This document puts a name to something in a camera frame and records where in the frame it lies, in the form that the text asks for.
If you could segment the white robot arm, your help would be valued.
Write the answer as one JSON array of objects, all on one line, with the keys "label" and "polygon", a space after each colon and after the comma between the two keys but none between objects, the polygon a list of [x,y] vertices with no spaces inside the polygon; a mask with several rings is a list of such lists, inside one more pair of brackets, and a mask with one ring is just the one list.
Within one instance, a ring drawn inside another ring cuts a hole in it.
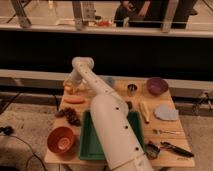
[{"label": "white robot arm", "polygon": [[111,171],[154,171],[127,120],[123,98],[93,71],[91,57],[72,59],[73,70],[66,82],[77,87],[85,80],[96,93],[90,114],[107,164]]}]

